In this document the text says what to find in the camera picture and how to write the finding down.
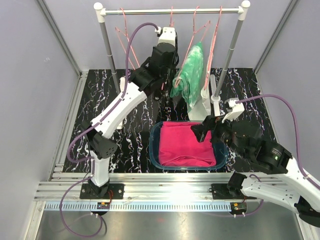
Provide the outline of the magenta pink trousers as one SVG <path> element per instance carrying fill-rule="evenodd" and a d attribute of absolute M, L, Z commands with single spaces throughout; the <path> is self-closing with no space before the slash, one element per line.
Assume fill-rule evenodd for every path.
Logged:
<path fill-rule="evenodd" d="M 158 161 L 166 167 L 213 167 L 217 164 L 211 133 L 198 142 L 191 126 L 197 122 L 164 121 L 160 128 Z"/>

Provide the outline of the green white tie-dye trousers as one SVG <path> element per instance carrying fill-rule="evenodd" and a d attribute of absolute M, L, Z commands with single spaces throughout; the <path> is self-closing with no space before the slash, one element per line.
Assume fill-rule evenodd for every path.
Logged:
<path fill-rule="evenodd" d="M 182 96 L 188 111 L 193 109 L 200 97 L 201 80 L 204 71 L 203 44 L 196 43 L 189 50 L 182 68 L 172 81 L 170 97 Z"/>

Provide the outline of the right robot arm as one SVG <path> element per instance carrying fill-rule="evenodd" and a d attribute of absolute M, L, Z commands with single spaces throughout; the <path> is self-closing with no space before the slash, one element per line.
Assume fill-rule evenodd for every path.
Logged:
<path fill-rule="evenodd" d="M 297 160 L 282 145 L 264 140 L 258 126 L 249 121 L 222 121 L 207 116 L 191 126 L 196 140 L 202 143 L 207 134 L 212 143 L 223 143 L 242 160 L 266 175 L 285 182 L 288 188 L 272 187 L 242 173 L 233 173 L 226 190 L 230 197 L 258 198 L 287 208 L 301 220 L 320 226 L 320 190 L 303 175 Z"/>

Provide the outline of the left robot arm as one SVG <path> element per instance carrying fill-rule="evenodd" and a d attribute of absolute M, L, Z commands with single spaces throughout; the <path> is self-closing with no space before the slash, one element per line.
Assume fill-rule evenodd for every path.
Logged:
<path fill-rule="evenodd" d="M 85 138 L 91 156 L 91 177 L 81 186 L 81 199 L 111 199 L 123 184 L 111 184 L 109 166 L 118 145 L 111 139 L 118 125 L 149 96 L 162 98 L 164 87 L 169 87 L 179 62 L 176 47 L 159 43 L 152 54 L 129 77 L 123 92 L 86 129 Z"/>

